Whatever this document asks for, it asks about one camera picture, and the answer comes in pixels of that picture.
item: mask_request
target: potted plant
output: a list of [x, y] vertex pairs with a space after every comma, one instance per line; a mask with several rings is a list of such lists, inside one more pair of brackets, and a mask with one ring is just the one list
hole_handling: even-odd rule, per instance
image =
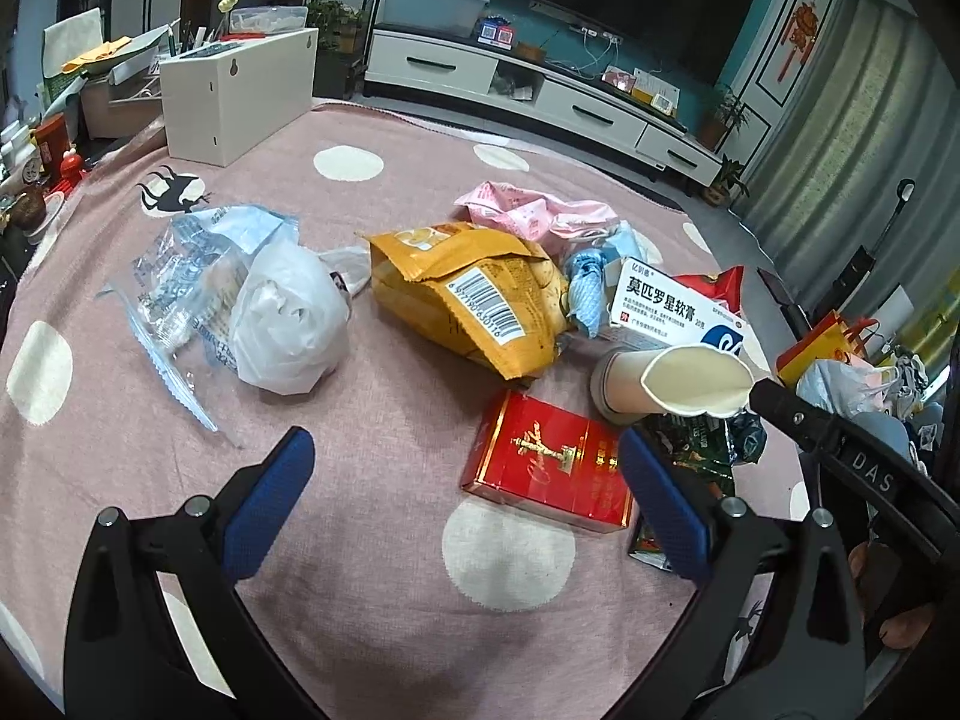
[[306, 25], [318, 31], [314, 97], [347, 97], [363, 47], [363, 13], [338, 0], [314, 0], [306, 8]]
[[743, 103], [726, 84], [718, 84], [712, 89], [706, 111], [697, 130], [697, 140], [711, 151], [716, 151], [731, 130], [740, 132], [750, 118], [747, 103]]
[[747, 167], [736, 159], [730, 159], [726, 154], [723, 155], [723, 164], [720, 166], [720, 172], [714, 178], [713, 183], [704, 187], [701, 196], [709, 205], [718, 207], [730, 199], [730, 192], [733, 187], [740, 187], [747, 197], [750, 196], [750, 190], [747, 185], [740, 180], [743, 170]]
[[314, 0], [306, 6], [306, 25], [320, 33], [318, 50], [354, 53], [359, 49], [361, 11], [338, 0]]

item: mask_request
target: red figurine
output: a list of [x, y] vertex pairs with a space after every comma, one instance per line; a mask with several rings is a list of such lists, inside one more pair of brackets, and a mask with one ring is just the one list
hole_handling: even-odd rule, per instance
[[69, 197], [71, 191], [80, 183], [80, 180], [83, 180], [85, 175], [83, 157], [77, 153], [77, 150], [71, 148], [70, 151], [64, 151], [64, 160], [61, 162], [61, 180], [56, 182], [52, 191], [62, 191], [64, 197]]

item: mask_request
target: red cigarette box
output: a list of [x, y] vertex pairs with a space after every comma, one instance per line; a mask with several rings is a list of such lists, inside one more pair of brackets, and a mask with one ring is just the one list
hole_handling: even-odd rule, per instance
[[468, 493], [609, 533], [630, 524], [619, 432], [519, 392], [484, 414], [461, 485]]

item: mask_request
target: barcode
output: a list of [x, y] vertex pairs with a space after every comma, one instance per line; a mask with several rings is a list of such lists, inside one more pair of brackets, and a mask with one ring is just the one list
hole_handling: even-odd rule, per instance
[[471, 268], [449, 282], [446, 288], [501, 346], [526, 335], [510, 303], [481, 269]]

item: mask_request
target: paper cup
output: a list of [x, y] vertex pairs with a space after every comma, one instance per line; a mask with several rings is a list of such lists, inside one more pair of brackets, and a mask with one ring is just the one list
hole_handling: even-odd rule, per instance
[[747, 405], [753, 385], [744, 362], [707, 343], [615, 350], [590, 377], [594, 403], [616, 424], [636, 422], [648, 413], [730, 418]]

